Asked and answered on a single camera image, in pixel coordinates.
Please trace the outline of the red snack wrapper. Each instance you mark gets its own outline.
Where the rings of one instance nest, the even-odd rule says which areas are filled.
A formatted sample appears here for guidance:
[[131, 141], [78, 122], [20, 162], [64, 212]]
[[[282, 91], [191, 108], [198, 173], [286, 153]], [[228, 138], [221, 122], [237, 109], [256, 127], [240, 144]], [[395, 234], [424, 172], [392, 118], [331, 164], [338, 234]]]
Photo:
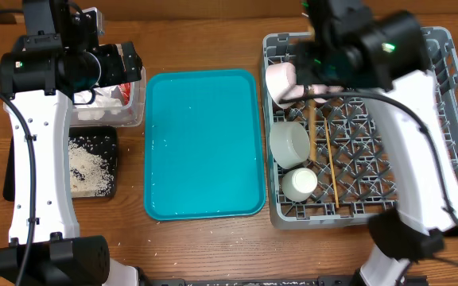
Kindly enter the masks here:
[[118, 86], [118, 89], [120, 90], [120, 94], [122, 96], [123, 105], [127, 105], [130, 101], [131, 84], [122, 83]]

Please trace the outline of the wooden chopstick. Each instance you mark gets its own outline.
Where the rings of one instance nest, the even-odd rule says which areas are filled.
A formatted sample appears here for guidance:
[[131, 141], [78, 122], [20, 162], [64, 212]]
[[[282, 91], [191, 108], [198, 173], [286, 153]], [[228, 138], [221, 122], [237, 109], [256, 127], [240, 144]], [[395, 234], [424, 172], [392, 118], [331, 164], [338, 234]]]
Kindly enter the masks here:
[[335, 199], [335, 209], [337, 210], [340, 207], [340, 202], [339, 202], [339, 196], [338, 196], [338, 190], [337, 190], [335, 166], [333, 164], [333, 157], [332, 157], [331, 138], [330, 138], [330, 133], [329, 133], [329, 128], [328, 128], [328, 121], [326, 118], [324, 118], [324, 131], [325, 131], [326, 144], [327, 144], [327, 150], [328, 150], [328, 162], [329, 162], [329, 166], [331, 170], [330, 173], [331, 173], [331, 178], [332, 178], [332, 189], [333, 189], [334, 199]]
[[[308, 31], [311, 34], [312, 40], [315, 40], [315, 29], [310, 25]], [[315, 94], [315, 88], [309, 88], [309, 95]], [[316, 102], [309, 100], [309, 140], [310, 140], [310, 154], [309, 159], [312, 162], [316, 161]]]

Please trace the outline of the white paper napkin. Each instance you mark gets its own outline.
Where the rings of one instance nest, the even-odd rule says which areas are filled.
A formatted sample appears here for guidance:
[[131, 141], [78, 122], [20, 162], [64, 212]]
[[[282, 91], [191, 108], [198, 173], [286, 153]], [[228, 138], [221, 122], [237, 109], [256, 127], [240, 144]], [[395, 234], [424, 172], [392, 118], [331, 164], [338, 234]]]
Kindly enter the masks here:
[[122, 95], [119, 86], [94, 88], [95, 99], [90, 91], [74, 94], [74, 111], [80, 121], [98, 121], [107, 112], [118, 114], [122, 107]]

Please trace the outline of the pink bowl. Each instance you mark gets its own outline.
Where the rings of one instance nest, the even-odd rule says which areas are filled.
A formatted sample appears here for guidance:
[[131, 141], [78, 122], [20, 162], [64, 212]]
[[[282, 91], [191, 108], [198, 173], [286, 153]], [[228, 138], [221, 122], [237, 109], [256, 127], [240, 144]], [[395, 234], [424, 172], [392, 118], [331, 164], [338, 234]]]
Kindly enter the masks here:
[[280, 101], [296, 86], [296, 68], [290, 62], [270, 65], [265, 72], [268, 93], [274, 103], [285, 108]]

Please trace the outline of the grey-green bowl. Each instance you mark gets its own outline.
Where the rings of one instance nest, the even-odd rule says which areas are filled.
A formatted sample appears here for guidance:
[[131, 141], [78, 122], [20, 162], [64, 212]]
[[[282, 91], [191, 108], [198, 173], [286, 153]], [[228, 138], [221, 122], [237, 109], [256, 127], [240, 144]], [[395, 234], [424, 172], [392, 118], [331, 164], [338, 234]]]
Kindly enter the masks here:
[[278, 165], [291, 169], [309, 158], [309, 136], [299, 122], [276, 122], [270, 129], [270, 150]]

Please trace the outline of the small white cup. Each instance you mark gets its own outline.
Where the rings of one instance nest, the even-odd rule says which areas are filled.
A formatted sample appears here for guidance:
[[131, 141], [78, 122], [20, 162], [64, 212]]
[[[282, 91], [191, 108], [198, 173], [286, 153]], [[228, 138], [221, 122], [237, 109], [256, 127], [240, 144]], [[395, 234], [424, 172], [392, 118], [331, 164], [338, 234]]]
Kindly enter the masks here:
[[317, 184], [317, 175], [309, 168], [291, 170], [281, 179], [283, 194], [294, 202], [305, 201], [315, 191]]

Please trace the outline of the large white round plate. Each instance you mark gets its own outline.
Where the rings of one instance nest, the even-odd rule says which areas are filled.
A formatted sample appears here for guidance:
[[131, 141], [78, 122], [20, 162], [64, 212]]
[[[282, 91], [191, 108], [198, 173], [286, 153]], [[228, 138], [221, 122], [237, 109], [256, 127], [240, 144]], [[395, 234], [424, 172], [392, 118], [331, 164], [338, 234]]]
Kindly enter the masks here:
[[310, 86], [302, 86], [297, 85], [293, 88], [287, 95], [285, 95], [281, 101], [291, 101], [293, 99], [299, 99], [306, 95], [321, 95], [327, 93], [336, 93], [341, 92], [343, 90], [342, 87], [338, 86], [325, 86], [325, 85], [310, 85]]

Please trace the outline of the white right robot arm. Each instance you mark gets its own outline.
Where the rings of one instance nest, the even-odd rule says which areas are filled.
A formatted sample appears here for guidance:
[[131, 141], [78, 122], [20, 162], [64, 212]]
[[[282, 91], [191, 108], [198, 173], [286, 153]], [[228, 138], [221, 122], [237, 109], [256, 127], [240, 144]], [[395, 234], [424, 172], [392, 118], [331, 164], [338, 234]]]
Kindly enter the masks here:
[[409, 267], [458, 237], [458, 180], [437, 113], [437, 78], [421, 26], [407, 11], [377, 19], [361, 1], [307, 0], [314, 38], [295, 48], [297, 83], [360, 98], [397, 186], [397, 205], [368, 220], [374, 248], [354, 285], [403, 285]]

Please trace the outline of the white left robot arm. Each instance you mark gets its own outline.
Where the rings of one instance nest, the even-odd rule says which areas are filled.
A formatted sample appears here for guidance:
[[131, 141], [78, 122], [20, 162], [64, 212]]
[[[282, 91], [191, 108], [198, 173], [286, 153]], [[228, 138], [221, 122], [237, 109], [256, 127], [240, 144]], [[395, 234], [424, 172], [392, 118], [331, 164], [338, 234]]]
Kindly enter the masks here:
[[0, 276], [16, 285], [144, 285], [143, 271], [111, 258], [102, 236], [83, 237], [70, 191], [68, 138], [75, 93], [136, 83], [130, 42], [98, 42], [96, 9], [25, 1], [26, 33], [0, 61], [0, 99], [14, 146], [14, 212]]

